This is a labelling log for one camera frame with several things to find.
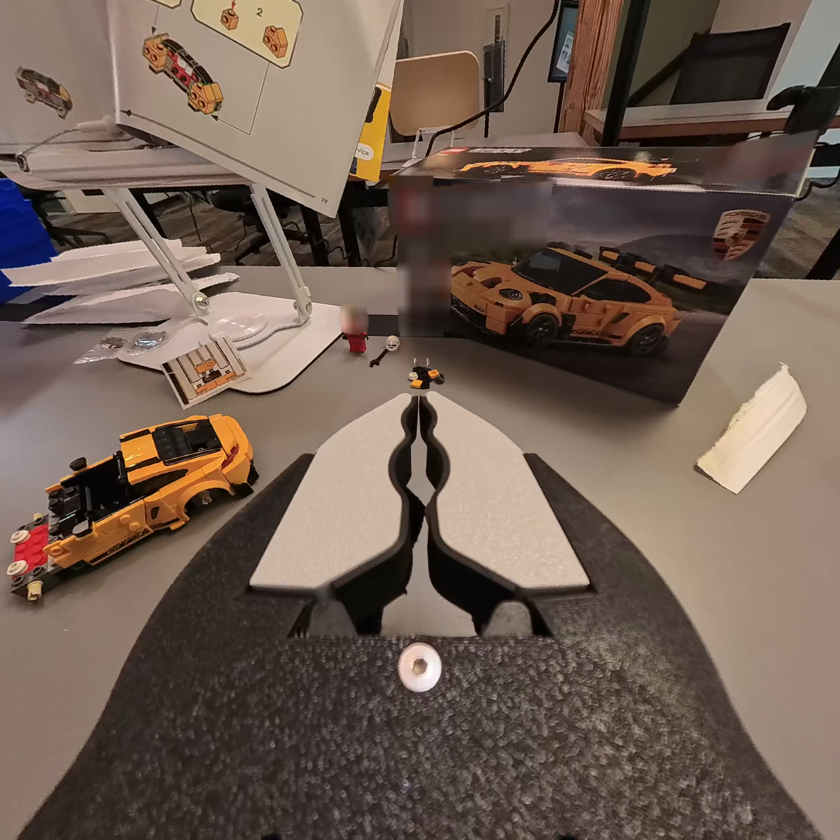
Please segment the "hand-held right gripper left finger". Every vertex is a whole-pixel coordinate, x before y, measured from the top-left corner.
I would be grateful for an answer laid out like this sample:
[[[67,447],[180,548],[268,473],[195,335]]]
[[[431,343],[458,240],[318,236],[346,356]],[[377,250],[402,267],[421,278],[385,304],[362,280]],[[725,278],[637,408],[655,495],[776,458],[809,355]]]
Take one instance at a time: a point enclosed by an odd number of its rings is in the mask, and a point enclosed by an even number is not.
[[[402,393],[342,427],[313,456],[249,579],[259,592],[326,595],[366,574],[395,573],[401,594],[413,565],[407,491],[418,397]]]

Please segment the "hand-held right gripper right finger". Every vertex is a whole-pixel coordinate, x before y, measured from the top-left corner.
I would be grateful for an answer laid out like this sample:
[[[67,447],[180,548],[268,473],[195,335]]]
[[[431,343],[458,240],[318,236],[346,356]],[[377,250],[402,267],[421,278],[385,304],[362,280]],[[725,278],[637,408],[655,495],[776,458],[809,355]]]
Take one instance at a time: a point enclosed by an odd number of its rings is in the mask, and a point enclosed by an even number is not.
[[[454,560],[524,595],[581,592],[584,566],[521,448],[440,393],[419,404],[432,535]]]

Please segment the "orange lego car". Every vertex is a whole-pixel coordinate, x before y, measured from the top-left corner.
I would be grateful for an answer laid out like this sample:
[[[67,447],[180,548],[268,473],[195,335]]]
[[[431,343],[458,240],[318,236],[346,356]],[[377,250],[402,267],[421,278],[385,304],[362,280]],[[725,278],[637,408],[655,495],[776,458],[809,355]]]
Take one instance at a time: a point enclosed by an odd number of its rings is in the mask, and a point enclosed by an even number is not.
[[[70,463],[45,489],[47,510],[10,537],[9,591],[29,602],[159,532],[185,526],[223,496],[253,492],[254,449],[232,416],[189,416],[120,437],[109,457]]]

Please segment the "lego sticker sheet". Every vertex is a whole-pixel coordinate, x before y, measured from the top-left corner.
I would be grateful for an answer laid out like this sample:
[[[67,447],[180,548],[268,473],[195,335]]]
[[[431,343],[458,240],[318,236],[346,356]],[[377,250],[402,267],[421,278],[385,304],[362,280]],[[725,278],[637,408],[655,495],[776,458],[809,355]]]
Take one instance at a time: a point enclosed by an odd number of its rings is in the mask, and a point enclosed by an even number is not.
[[[250,377],[244,360],[225,336],[164,362],[161,370],[184,411]]]

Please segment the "lego set box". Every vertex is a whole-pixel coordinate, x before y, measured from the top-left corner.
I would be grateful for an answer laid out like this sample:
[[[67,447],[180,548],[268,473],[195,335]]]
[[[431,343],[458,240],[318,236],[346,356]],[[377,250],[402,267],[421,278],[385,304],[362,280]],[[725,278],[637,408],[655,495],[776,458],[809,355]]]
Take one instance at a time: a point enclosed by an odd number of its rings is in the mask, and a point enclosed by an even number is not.
[[[447,148],[395,173],[400,329],[677,405],[805,181],[814,133]]]

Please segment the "lego instruction booklet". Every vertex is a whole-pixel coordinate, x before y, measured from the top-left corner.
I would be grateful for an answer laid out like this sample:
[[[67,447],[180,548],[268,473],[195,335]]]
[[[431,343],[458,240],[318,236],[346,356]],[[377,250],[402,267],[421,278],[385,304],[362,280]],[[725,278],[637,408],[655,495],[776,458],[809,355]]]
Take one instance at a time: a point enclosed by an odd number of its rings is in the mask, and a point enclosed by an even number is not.
[[[335,215],[401,2],[2,2],[2,164]]]

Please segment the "white book stand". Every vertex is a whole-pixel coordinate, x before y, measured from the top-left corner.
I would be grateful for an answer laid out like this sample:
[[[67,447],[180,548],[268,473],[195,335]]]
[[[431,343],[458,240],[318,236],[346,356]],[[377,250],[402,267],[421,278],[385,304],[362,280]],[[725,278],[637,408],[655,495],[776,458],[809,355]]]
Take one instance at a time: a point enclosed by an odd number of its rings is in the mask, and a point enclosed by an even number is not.
[[[93,187],[103,191],[129,222],[141,242],[140,257],[163,273],[175,287],[183,314],[163,321],[167,341],[159,349],[135,356],[125,351],[126,364],[163,372],[165,363],[185,356],[211,340],[226,339],[244,362],[245,377],[233,389],[249,394],[274,392],[290,384],[340,336],[340,308],[312,301],[309,288],[291,252],[267,189],[241,175],[177,146],[85,150],[79,143],[56,143],[19,152],[14,175],[59,188]],[[209,297],[198,290],[182,263],[132,189],[246,185],[269,241],[286,272],[290,297],[264,297],[225,292]]]

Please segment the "torn white paper strip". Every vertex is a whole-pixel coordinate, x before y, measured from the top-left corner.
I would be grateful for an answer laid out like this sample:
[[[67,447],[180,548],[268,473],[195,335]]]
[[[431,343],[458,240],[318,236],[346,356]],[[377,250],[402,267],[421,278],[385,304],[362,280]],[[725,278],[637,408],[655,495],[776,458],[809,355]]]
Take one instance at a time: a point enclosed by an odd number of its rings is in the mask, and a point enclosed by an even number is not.
[[[695,468],[732,494],[759,474],[800,426],[807,411],[802,389],[787,364],[762,383],[733,415]]]

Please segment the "black chair base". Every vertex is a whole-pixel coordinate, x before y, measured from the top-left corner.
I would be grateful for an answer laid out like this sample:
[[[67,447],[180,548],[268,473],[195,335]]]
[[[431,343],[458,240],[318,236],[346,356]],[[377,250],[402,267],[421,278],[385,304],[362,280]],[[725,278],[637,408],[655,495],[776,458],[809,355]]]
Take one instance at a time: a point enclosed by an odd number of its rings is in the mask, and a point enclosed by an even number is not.
[[[283,223],[289,243],[309,246],[308,233],[291,218],[292,212],[298,210],[299,205],[276,192],[268,191],[268,194],[279,220]],[[224,186],[209,191],[207,197],[214,208],[237,215],[242,223],[243,234],[233,251],[234,265],[279,264],[277,254],[270,243],[266,228],[256,211],[253,196],[248,188],[243,185]]]

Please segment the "white paper bag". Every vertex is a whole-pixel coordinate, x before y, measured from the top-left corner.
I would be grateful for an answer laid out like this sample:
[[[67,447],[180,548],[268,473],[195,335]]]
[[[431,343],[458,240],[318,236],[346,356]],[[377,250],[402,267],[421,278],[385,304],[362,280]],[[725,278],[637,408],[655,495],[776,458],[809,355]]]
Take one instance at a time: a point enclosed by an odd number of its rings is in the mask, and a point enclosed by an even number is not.
[[[11,269],[2,274],[12,287],[84,286],[114,280],[119,286],[158,280],[165,270],[140,240],[74,248],[50,261]]]
[[[153,323],[188,319],[192,306],[171,282],[153,283],[124,290],[111,290],[72,297],[40,311],[24,324],[121,324]]]

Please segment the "yellow box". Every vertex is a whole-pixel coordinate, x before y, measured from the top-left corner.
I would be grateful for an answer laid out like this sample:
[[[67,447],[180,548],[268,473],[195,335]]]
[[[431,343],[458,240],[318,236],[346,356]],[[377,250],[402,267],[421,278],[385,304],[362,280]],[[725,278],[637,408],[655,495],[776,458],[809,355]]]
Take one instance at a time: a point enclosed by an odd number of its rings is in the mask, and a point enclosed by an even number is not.
[[[377,83],[366,113],[350,175],[365,182],[378,182],[388,130],[392,89]]]

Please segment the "beige chair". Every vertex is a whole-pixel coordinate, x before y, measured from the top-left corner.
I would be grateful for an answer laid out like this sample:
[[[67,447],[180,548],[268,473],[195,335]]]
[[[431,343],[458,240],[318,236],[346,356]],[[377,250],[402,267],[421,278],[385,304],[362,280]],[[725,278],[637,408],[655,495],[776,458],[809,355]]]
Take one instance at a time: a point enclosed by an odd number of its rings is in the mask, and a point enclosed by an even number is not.
[[[467,50],[398,59],[390,104],[394,130],[413,138],[420,129],[441,129],[480,110],[482,80]]]

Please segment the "brown desk with black frame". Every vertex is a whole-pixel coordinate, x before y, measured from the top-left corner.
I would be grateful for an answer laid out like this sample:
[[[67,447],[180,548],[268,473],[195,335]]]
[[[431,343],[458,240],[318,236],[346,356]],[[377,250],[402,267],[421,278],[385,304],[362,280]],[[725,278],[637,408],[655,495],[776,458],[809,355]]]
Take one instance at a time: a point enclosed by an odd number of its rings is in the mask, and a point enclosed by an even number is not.
[[[619,140],[641,143],[779,132],[792,110],[757,110],[745,101],[628,108]]]

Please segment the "black metal post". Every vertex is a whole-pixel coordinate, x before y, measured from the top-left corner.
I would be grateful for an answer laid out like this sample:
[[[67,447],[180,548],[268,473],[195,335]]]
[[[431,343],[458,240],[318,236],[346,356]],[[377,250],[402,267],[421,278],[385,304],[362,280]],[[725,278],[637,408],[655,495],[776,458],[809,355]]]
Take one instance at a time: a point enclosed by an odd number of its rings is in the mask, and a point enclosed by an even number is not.
[[[630,1],[602,127],[601,147],[617,147],[651,1]]]

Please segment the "wall mounted tablet screen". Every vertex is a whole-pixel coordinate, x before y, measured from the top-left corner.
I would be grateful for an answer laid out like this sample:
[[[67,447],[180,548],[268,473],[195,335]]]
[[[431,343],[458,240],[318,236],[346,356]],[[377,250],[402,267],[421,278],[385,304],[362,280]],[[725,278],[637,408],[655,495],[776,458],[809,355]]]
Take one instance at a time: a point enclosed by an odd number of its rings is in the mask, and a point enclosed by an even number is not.
[[[568,80],[579,5],[579,1],[560,2],[549,68],[549,83],[565,83]]]

